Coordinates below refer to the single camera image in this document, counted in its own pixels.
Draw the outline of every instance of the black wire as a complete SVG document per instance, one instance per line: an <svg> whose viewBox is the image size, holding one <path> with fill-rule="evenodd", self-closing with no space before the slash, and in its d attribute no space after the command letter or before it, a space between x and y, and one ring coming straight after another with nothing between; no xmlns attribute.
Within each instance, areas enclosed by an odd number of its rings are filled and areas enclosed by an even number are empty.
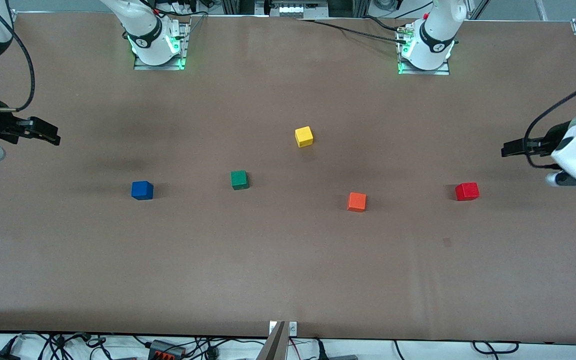
<svg viewBox="0 0 576 360"><path fill-rule="evenodd" d="M542 112L539 116L537 116L537 118L535 118L530 125L528 125L528 129L526 130L525 135L523 135L523 143L524 144L528 144L528 139L530 138L530 133L532 132L533 128L535 127L535 125L537 125L537 123L539 123L539 121L541 121L543 118L545 118L546 116L548 116L548 114L550 114L551 112L553 112L555 109L557 109L558 107L560 107L561 105L564 105L565 103L567 103L569 100L573 99L576 96L576 90L571 92L568 96L566 96L565 98L562 98L562 100L557 101L556 104L552 105L551 107L549 107L546 111ZM528 150L526 150L526 160L528 161L528 164L530 164L531 167L537 168L537 169L554 169L554 170L560 170L561 167L558 166L557 164L549 164L549 165L535 165L535 163L533 162L533 159L531 159L531 155L530 153L528 153Z"/></svg>
<svg viewBox="0 0 576 360"><path fill-rule="evenodd" d="M137 337L136 335L132 335L132 337L137 340L137 342L139 342L139 344L142 344L142 346L146 346L146 342L139 340L139 337Z"/></svg>
<svg viewBox="0 0 576 360"><path fill-rule="evenodd" d="M226 338L220 338L220 339L213 339L215 341L217 340L226 340ZM264 346L266 343L265 342L261 342L261 341L257 341L257 340L239 340L239 339L228 339L228 340L232 340L233 342L238 342L238 343L256 343L256 344L260 344L261 346ZM306 342L298 342L297 345L299 344L306 344Z"/></svg>
<svg viewBox="0 0 576 360"><path fill-rule="evenodd" d="M41 358L43 357L44 350L46 349L46 345L50 346L50 351L52 353L50 355L50 360L53 360L53 359L56 359L56 360L74 360L71 353L69 353L68 350L66 350L66 345L68 344L68 342L71 342L71 341L78 339L78 338L83 339L83 335L76 333L75 335L72 335L71 337L69 337L67 339L64 338L64 336L61 334L60 335L49 335L48 339L46 340L46 344L44 344L43 349L41 350L41 353L39 354L38 360L41 360Z"/></svg>
<svg viewBox="0 0 576 360"><path fill-rule="evenodd" d="M391 30L391 32L396 32L397 31L397 27L392 27L392 26L388 26L385 23L383 23L380 19L376 18L375 16L369 15L369 14L365 14L364 16L361 17L362 19L370 19L372 21L374 21L375 23L377 23L380 27L386 29L386 30Z"/></svg>
<svg viewBox="0 0 576 360"><path fill-rule="evenodd" d="M104 347L103 342L101 342L101 344L99 344L99 349L101 349L103 355L105 355L105 357L108 358L108 360L114 360L113 357L110 356L110 351L106 350L106 348Z"/></svg>
<svg viewBox="0 0 576 360"><path fill-rule="evenodd" d="M399 358L401 360L406 360L404 358L404 355L402 355L402 351L400 350L400 344L397 343L397 340L392 340L393 342L395 342L395 349L397 350L397 355L399 355Z"/></svg>
<svg viewBox="0 0 576 360"><path fill-rule="evenodd" d="M487 346L487 348L490 349L490 351L485 351L482 350L480 348L477 347L477 343L483 343ZM491 344L490 342L487 341L473 341L472 342L472 347L475 349L475 351L477 353L483 354L483 355L493 355L495 360L499 360L499 356L500 355L508 355L508 354L512 354L512 353L516 353L519 350L519 342L512 342L512 344L514 344L514 347L510 350L496 350Z"/></svg>
<svg viewBox="0 0 576 360"><path fill-rule="evenodd" d="M166 11L166 10L162 10L162 9L157 9L157 7L151 5L148 1L146 0L139 0L142 4L146 5L147 7L149 7L153 12L155 12L155 14L160 14L161 16L159 16L159 18L163 18L164 15L174 15L174 16L191 16L191 15L198 15L198 14L206 14L208 15L208 11L195 11L192 13L178 13L176 11Z"/></svg>
<svg viewBox="0 0 576 360"><path fill-rule="evenodd" d="M374 38L374 39L380 39L380 40L385 40L385 41L392 41L393 43L398 43L398 44L406 44L406 41L404 41L404 40L402 40L402 39L387 38L387 37L383 37L383 36L379 36L379 35L375 35L375 34L368 34L367 32L361 32L361 31L358 31L358 30L348 29L347 27L341 27L341 26L338 26L338 25L333 25L332 23L319 22L319 21L315 21L315 20L305 20L305 21L308 21L308 22L310 22L310 23L325 25L325 26L327 26L327 27L331 27L331 28L343 30L343 31L345 31L345 32L350 32L350 33L354 33L354 34L363 35L364 37L369 37L369 38Z"/></svg>
<svg viewBox="0 0 576 360"><path fill-rule="evenodd" d="M33 66L33 61L30 59L30 54L28 53L28 49L26 48L24 43L21 41L19 36L17 36L17 34L15 33L15 30L10 25L8 25L6 20L4 20L4 18L1 15L0 15L0 22L10 32L10 34L12 34L12 37L14 38L16 43L19 44L19 48L21 48L21 51L23 51L23 55L25 56L25 61L28 63L28 70L30 71L30 94L28 94L28 99L26 99L26 101L25 101L25 103L23 103L23 105L13 108L13 112L20 112L23 109L26 109L28 107L28 105L30 105L30 103L33 101L33 98L35 97L35 68Z"/></svg>
<svg viewBox="0 0 576 360"><path fill-rule="evenodd" d="M12 339L6 342L6 344L4 345L4 347L2 347L0 352L5 355L10 355L10 353L12 352L12 347L14 346L15 341L17 340L18 337L19 335L14 335Z"/></svg>
<svg viewBox="0 0 576 360"><path fill-rule="evenodd" d="M216 349L216 348L218 348L219 346L221 346L222 344L227 343L227 342L230 342L231 340L232 340L232 339L226 339L226 340L224 340L224 341L222 341L222 342L218 342L217 344L214 344L214 345L208 347L208 349L206 349L206 351L202 351L199 355L195 355L195 356L189 358L188 360L195 360L195 359L201 358L201 357L204 356L204 354L207 353L210 349Z"/></svg>
<svg viewBox="0 0 576 360"><path fill-rule="evenodd" d="M37 360L42 360L44 358L44 351L46 351L46 348L48 347L48 344L50 344L51 340L49 337L45 338L45 343L43 344L43 348L41 348L41 352L39 353L39 356L37 357Z"/></svg>
<svg viewBox="0 0 576 360"><path fill-rule="evenodd" d="M318 337L315 337L315 340L317 340L319 346L319 360L329 360L328 354L326 354L326 346L324 346L324 342Z"/></svg>
<svg viewBox="0 0 576 360"><path fill-rule="evenodd" d="M417 10L421 10L421 9L423 9L423 8L427 7L428 5L432 5L432 4L433 4L433 2L432 2L432 1L431 1L431 2L428 2L428 3L427 3L427 4L425 4L425 5L419 6L419 7L418 7L418 8L416 8L416 9L412 9L412 10L410 10L410 11L409 11L409 12L407 12L407 13L399 14L399 15L397 15L397 16L395 16L395 17L391 18L391 19L399 19L399 18L403 18L403 17L404 17L404 16L406 16L407 14L411 14L411 13L414 13L414 12L416 12Z"/></svg>
<svg viewBox="0 0 576 360"><path fill-rule="evenodd" d="M96 347L94 349L92 349L92 351L90 351L90 358L89 360L92 360L92 356L94 355L95 351L98 351L99 349L101 349L100 347Z"/></svg>

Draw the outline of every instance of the brown table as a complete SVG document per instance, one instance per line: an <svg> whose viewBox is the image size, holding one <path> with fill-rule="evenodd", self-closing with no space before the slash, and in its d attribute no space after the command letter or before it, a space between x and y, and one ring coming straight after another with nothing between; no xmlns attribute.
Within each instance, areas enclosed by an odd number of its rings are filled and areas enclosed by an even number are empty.
<svg viewBox="0 0 576 360"><path fill-rule="evenodd" d="M23 114L62 142L4 144L0 330L576 342L576 188L499 151L576 89L568 23L467 22L450 76L285 18L204 19L184 71L131 70L112 14L16 28L37 72ZM27 86L13 44L0 99ZM130 197L139 180L154 201ZM455 201L461 182L481 198Z"/></svg>

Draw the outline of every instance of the orange cube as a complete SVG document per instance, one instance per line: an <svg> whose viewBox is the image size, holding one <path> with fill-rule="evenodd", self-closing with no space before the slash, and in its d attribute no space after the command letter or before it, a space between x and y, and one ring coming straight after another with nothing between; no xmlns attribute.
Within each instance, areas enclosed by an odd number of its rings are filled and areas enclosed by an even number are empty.
<svg viewBox="0 0 576 360"><path fill-rule="evenodd" d="M348 196L348 207L350 212L361 213L366 210L366 194L350 193Z"/></svg>

